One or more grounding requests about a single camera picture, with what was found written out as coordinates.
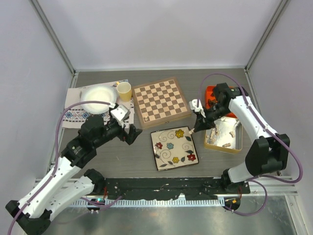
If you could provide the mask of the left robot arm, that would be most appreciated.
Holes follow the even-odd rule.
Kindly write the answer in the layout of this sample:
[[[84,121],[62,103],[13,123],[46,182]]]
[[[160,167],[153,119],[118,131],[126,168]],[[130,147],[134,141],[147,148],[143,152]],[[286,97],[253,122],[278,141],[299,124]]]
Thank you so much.
[[[87,118],[78,131],[78,136],[71,140],[62,151],[53,169],[19,201],[11,200],[6,210],[28,235],[43,234],[54,218],[76,199],[87,195],[100,195],[105,188],[105,178],[95,169],[89,169],[67,189],[62,186],[96,155],[98,147],[114,138],[119,138],[131,145],[142,133],[133,124],[126,132],[115,118],[104,123],[99,115]]]

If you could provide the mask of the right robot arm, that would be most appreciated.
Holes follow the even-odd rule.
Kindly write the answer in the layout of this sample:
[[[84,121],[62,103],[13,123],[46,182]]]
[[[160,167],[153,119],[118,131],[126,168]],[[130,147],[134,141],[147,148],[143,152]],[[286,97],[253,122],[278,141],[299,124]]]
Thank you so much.
[[[243,163],[226,169],[221,175],[221,188],[233,193],[247,179],[283,170],[287,166],[290,139],[278,134],[257,112],[245,89],[217,84],[213,89],[216,103],[209,109],[198,99],[189,102],[197,116],[192,132],[215,128],[216,120],[233,113],[245,128],[251,147]]]

